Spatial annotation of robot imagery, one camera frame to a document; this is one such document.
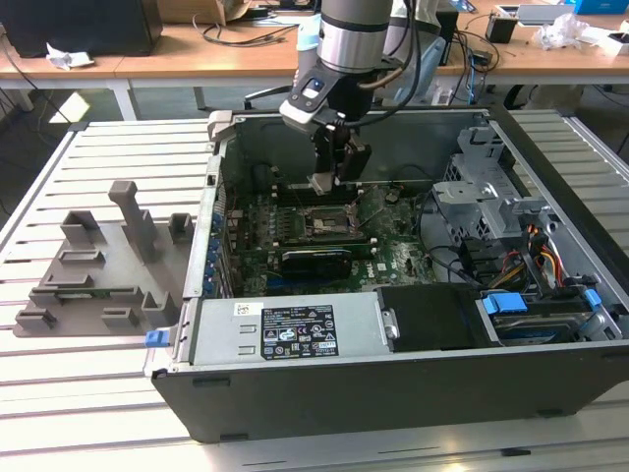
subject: floor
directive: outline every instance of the floor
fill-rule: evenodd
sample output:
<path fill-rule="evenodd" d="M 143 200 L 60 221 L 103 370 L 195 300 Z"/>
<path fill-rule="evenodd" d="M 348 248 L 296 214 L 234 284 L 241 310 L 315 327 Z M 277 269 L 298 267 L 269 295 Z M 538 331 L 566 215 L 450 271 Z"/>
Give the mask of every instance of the floor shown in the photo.
<path fill-rule="evenodd" d="M 529 88 L 520 93 L 524 101 Z M 243 97 L 257 91 L 255 88 L 208 88 L 205 98 L 212 109 L 243 109 Z M 60 107 L 74 90 L 46 91 L 52 102 Z M 483 102 L 501 102 L 506 89 L 486 93 Z M 36 91 L 31 97 L 35 109 L 30 113 L 14 111 L 0 122 L 0 227 L 9 213 L 18 205 L 24 193 L 45 164 L 56 145 L 65 134 L 68 125 L 49 123 L 56 111 L 44 99 L 44 91 Z M 122 117 L 114 95 L 109 90 L 78 90 L 88 105 L 82 121 L 120 121 Z M 197 110 L 191 88 L 153 88 L 136 91 L 143 119 L 204 118 L 207 111 Z M 270 97 L 255 102 L 256 108 L 277 108 L 280 97 Z M 586 87 L 576 115 L 595 132 L 610 148 L 617 150 L 629 132 L 629 95 L 603 94 L 598 89 Z M 629 162 L 629 144 L 621 152 Z"/>

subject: robotic arm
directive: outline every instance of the robotic arm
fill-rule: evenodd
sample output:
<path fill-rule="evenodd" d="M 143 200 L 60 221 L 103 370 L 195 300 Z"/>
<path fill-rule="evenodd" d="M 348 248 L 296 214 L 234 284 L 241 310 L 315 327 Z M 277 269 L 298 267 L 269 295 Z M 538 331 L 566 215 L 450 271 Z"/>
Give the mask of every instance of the robotic arm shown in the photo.
<path fill-rule="evenodd" d="M 318 60 L 311 69 L 300 71 L 280 107 L 287 125 L 312 135 L 316 163 L 309 180 L 320 195 L 335 183 L 360 178 L 372 153 L 359 137 L 360 128 L 386 119 L 415 95 L 422 63 L 417 28 L 421 22 L 412 14 L 418 0 L 403 2 L 408 51 L 404 61 L 383 55 L 393 0 L 322 2 Z M 436 9 L 436 2 L 429 2 Z M 415 74 L 406 98 L 383 114 L 367 117 L 373 93 L 402 75 L 414 58 Z"/>

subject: desk leg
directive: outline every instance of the desk leg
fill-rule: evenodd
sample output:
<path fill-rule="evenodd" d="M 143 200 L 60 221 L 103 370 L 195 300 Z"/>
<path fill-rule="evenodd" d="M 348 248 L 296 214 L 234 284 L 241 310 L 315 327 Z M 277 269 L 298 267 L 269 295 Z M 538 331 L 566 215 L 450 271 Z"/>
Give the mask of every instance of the desk leg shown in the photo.
<path fill-rule="evenodd" d="M 138 121 L 142 119 L 140 108 L 136 102 L 136 96 L 134 95 L 129 81 L 124 79 L 110 81 L 109 88 L 112 89 L 116 95 L 116 101 L 118 102 L 122 117 L 125 121 Z"/>
<path fill-rule="evenodd" d="M 194 87 L 193 89 L 195 91 L 195 100 L 197 101 L 197 110 L 205 111 L 206 105 L 205 105 L 205 95 L 203 94 L 203 88 Z"/>
<path fill-rule="evenodd" d="M 27 90 L 6 90 L 6 93 L 11 96 L 11 99 L 15 101 L 23 111 L 33 111 L 34 105 L 30 101 L 29 92 Z"/>

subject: power supply label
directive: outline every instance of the power supply label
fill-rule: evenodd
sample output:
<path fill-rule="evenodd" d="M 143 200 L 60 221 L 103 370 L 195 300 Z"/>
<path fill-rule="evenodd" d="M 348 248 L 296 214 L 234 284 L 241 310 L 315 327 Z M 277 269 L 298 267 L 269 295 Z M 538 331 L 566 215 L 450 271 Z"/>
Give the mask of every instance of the power supply label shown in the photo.
<path fill-rule="evenodd" d="M 261 355 L 267 361 L 338 356 L 331 305 L 262 310 Z"/>

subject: yellow wire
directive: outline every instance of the yellow wire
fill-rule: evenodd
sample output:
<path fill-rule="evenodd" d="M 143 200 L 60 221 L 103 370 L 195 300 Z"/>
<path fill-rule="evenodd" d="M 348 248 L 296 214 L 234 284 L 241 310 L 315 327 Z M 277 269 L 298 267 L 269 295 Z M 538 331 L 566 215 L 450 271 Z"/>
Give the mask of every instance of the yellow wire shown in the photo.
<path fill-rule="evenodd" d="M 542 256 L 544 256 L 545 258 L 547 258 L 550 263 L 552 264 L 552 276 L 555 278 L 557 278 L 557 265 L 554 263 L 554 258 L 547 252 L 542 251 Z"/>
<path fill-rule="evenodd" d="M 492 285 L 489 286 L 489 288 L 495 288 L 498 285 L 504 283 L 504 282 L 508 282 L 509 280 L 511 280 L 516 274 L 518 274 L 519 272 L 522 271 L 522 269 L 524 269 L 526 265 L 524 264 L 520 264 L 515 268 L 512 268 L 510 272 L 507 272 L 502 278 L 496 280 Z"/>

